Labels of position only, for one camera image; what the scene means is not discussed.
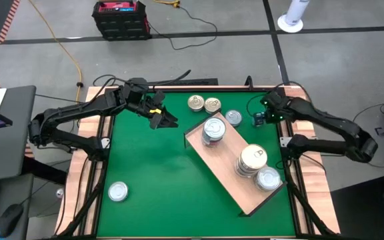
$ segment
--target metal can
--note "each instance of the metal can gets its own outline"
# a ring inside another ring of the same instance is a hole
[[[265,166],[266,161],[267,154],[264,148],[250,144],[242,150],[236,160],[235,172],[241,177],[251,177]]]
[[[281,178],[274,168],[264,167],[257,172],[254,182],[260,190],[272,191],[280,186]]]
[[[192,111],[200,111],[204,107],[204,98],[200,95],[192,95],[187,100],[187,105]]]
[[[238,126],[243,120],[243,116],[236,110],[226,112],[225,118],[233,127]]]
[[[208,147],[217,146],[226,133],[226,125],[220,118],[212,117],[204,122],[202,140]]]
[[[209,97],[204,103],[205,111],[208,113],[214,113],[221,108],[221,102],[215,97]]]
[[[109,198],[112,201],[124,201],[128,196],[128,187],[124,182],[112,183],[109,187]]]

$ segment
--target wooden table frame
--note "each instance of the wooden table frame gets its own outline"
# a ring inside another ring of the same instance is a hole
[[[163,90],[164,92],[191,92],[197,91],[206,92],[264,92],[268,91],[273,86],[156,86],[155,90]],[[86,101],[89,101],[98,92],[100,87],[90,87],[87,92]],[[300,87],[296,86],[281,86],[280,89],[284,89],[284,93],[292,97],[302,97],[306,99],[304,91]],[[81,120],[79,126],[78,135],[83,137],[109,137],[111,138],[111,128],[114,117],[102,118],[100,116],[88,117]],[[293,124],[286,123],[285,121],[278,125],[279,135],[282,137],[288,137],[292,133],[302,134],[307,137],[315,137],[313,124],[308,121],[296,121]],[[307,152],[306,155],[314,158],[316,161],[322,164],[322,159],[319,153]],[[72,221],[75,206],[77,206],[77,212],[84,204],[85,196],[89,195],[95,184],[97,183],[102,170],[102,163],[92,163],[85,161],[87,154],[78,150],[74,152],[69,174],[66,182],[66,203],[65,212],[62,218],[63,203],[61,204],[59,217],[56,226],[61,222],[60,229],[57,233],[62,232],[66,226]],[[80,180],[81,170],[83,170],[83,177]],[[289,171],[293,176],[293,180],[299,186],[301,192],[305,192],[309,204],[318,214],[322,221],[332,231],[339,233],[339,226],[334,211],[333,202],[331,200],[331,194],[328,188],[327,178],[324,171],[320,166],[309,161],[306,157],[301,157],[299,161],[294,162],[290,166]],[[88,210],[88,214],[83,219],[75,235],[95,235],[97,232],[97,223],[100,212],[101,193]],[[289,192],[291,210],[293,212],[293,222],[295,226],[295,232],[298,233],[316,233],[313,224],[310,222],[307,215],[304,213],[302,206],[296,200],[296,198]]]

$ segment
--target wooden board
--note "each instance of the wooden board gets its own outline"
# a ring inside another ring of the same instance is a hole
[[[156,86],[155,88],[156,89],[194,88],[194,89],[205,89],[205,90],[209,90],[209,89],[217,90],[217,89],[220,89],[221,87],[224,89],[248,89],[249,88],[249,86]],[[266,86],[255,86],[255,87],[272,88],[273,86],[266,85]],[[280,86],[280,87],[283,87],[285,89],[285,92],[288,96],[302,97],[305,99],[305,93],[300,87],[297,87],[297,86]],[[99,89],[100,87],[89,87],[86,100],[89,101],[98,92]],[[89,118],[83,119],[79,126],[78,135],[96,136],[97,127],[99,125],[99,119],[100,117],[89,117]],[[304,127],[304,125],[300,125],[298,127],[296,124],[293,124],[293,131],[298,134],[303,134],[307,137],[314,137],[315,131],[313,129],[313,125],[312,127],[310,127],[311,125],[312,124],[306,124],[307,127]],[[107,134],[107,130],[108,128],[105,127],[103,132]],[[309,156],[314,158],[318,162],[322,163],[320,154],[312,153],[312,154],[309,154]],[[63,210],[63,204],[61,204],[61,208],[59,211],[59,218],[56,224],[57,226],[60,220],[62,220],[59,233],[66,228],[66,226],[69,224],[69,222],[73,218],[74,208],[77,201],[79,176],[81,174],[81,169],[82,169],[82,165],[85,158],[86,158],[86,154],[83,151],[75,152],[72,157],[71,166],[69,169],[69,174],[66,182],[66,192],[65,192],[66,211],[62,219],[61,213]],[[339,233],[339,224],[337,223],[333,202],[331,200],[328,182],[327,182],[326,176],[324,175],[324,171],[318,166],[316,166],[314,163],[311,163],[308,160],[306,160],[305,157],[300,158],[300,162],[301,162],[301,170],[303,172],[303,178],[305,181],[305,188],[306,188],[307,199],[309,204],[312,206],[312,208],[315,210],[318,216],[320,216],[320,218],[324,221],[324,223],[328,226],[328,228],[330,228],[336,233]],[[89,168],[86,167],[84,170],[84,176],[81,180],[81,190],[79,193],[80,201],[77,203],[77,211],[78,209],[81,208],[83,204],[82,199],[85,196],[85,186],[87,185],[87,182],[88,182],[88,174],[89,174]],[[298,201],[296,201],[296,204],[297,204],[297,211],[299,214],[299,220],[301,225],[301,232],[307,233],[305,228],[306,223],[305,223],[305,215],[303,212],[303,208],[300,207],[300,203]],[[94,209],[95,208],[92,207],[88,211],[87,224],[85,226],[85,234],[91,233],[92,220],[94,218]]]
[[[216,147],[207,147],[201,136],[204,123],[186,134],[186,139],[207,164],[226,191],[237,202],[245,214],[250,214],[272,195],[274,191],[262,191],[256,187],[253,178],[240,177],[235,172],[235,161],[249,144],[220,113],[214,115],[226,124],[226,133]]]

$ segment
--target green felt mat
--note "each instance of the green felt mat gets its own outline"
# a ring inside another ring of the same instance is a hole
[[[179,119],[178,128],[152,130],[148,119],[129,111],[116,117],[97,236],[294,236],[286,187],[252,217],[239,217],[241,209],[222,184],[192,147],[184,148],[183,132],[208,117],[205,111],[189,110],[190,95],[166,93],[164,104]],[[200,95],[219,98],[222,114],[240,111],[243,122],[237,130],[243,138],[266,149],[269,166],[281,160],[276,126],[255,128],[246,112],[246,102],[258,93]],[[252,100],[250,109],[263,110],[259,98]],[[107,194],[116,181],[129,187],[122,203]]]

